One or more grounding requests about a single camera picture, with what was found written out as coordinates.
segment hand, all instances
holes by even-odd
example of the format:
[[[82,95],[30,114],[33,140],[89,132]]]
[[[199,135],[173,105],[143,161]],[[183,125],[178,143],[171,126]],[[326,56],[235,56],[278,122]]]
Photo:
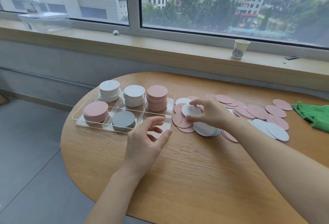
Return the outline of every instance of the hand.
[[[226,127],[236,120],[236,117],[228,111],[228,109],[215,98],[209,99],[194,99],[190,102],[191,105],[202,105],[204,111],[201,115],[186,116],[187,120],[193,122],[203,122],[210,126],[226,129]]]
[[[155,163],[162,148],[169,140],[172,130],[166,130],[158,139],[148,131],[162,133],[157,125],[163,125],[164,117],[148,117],[141,125],[128,134],[126,155],[123,166],[141,179]]]

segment left hand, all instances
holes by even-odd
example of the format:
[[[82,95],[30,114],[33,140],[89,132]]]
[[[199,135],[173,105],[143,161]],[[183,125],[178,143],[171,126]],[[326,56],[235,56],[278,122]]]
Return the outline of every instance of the left hand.
[[[148,131],[162,133],[157,125],[163,125],[164,117],[148,117],[128,134],[123,166],[141,179],[155,163],[162,148],[169,140],[172,130],[166,130],[158,139]]]

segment green cloth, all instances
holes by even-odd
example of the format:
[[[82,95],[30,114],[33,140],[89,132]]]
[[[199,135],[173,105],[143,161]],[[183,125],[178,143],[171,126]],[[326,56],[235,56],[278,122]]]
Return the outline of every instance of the green cloth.
[[[303,119],[312,122],[312,127],[329,132],[329,105],[304,105],[297,102],[291,106]]]

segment clear acrylic tray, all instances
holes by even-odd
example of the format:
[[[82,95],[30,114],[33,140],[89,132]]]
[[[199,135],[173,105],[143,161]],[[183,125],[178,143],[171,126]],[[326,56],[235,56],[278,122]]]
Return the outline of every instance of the clear acrylic tray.
[[[131,130],[136,128],[136,126],[140,125],[146,118],[153,117],[153,116],[161,116],[164,117],[164,124],[162,126],[159,126],[163,131],[170,129],[171,126],[171,119],[172,115],[174,113],[174,102],[175,102],[175,94],[168,93],[167,94],[167,109],[159,112],[155,112],[150,110],[147,107],[147,100],[146,96],[144,96],[144,102],[141,106],[138,107],[129,107],[125,105],[124,103],[124,97],[123,97],[123,89],[121,89],[121,93],[117,100],[113,102],[107,103],[109,105],[109,116],[105,119],[102,123],[95,123],[86,121],[83,117],[83,110],[84,108],[89,105],[90,103],[94,101],[99,101],[98,99],[99,89],[96,91],[96,94],[92,95],[72,116],[73,120],[76,122],[76,125],[81,127],[87,127],[87,128],[95,128],[105,131],[114,131],[114,132],[121,132],[121,133],[129,133]],[[118,128],[115,126],[115,129],[112,125],[112,118],[114,114],[128,110],[132,112],[135,115],[135,126],[133,128],[126,128],[126,127],[120,127]],[[152,134],[155,138],[160,137],[161,134],[155,133],[153,131],[149,132]]]

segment wooden table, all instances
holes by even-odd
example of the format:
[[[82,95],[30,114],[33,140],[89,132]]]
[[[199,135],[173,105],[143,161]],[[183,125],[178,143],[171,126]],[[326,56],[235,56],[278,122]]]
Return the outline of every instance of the wooden table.
[[[324,105],[317,97],[236,83],[161,72],[116,78],[122,87],[163,85],[176,98],[225,94],[246,104],[266,106],[273,99]],[[76,186],[96,201],[120,168],[127,136],[82,128],[73,113],[95,93],[85,95],[68,116],[61,137],[63,160]],[[287,112],[287,145],[329,167],[329,135],[314,129],[294,111]],[[153,223],[306,223],[283,199],[240,144],[218,137],[173,134],[157,162],[139,183],[127,215]]]

